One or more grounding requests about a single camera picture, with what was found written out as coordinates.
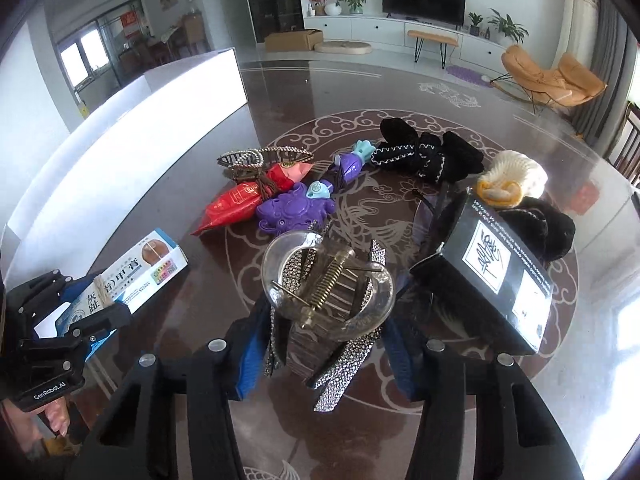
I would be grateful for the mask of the person's left hand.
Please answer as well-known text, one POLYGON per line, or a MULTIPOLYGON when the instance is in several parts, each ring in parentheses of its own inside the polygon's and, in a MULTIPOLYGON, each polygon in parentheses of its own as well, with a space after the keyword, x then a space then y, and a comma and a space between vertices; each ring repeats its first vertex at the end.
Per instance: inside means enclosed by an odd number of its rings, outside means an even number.
POLYGON ((50 429, 61 437, 65 437, 70 426, 70 414, 64 396, 49 404, 40 406, 31 412, 23 412, 10 400, 1 402, 1 415, 9 424, 11 434, 24 453, 28 453, 35 443, 43 438, 36 424, 37 417, 43 414, 50 429))

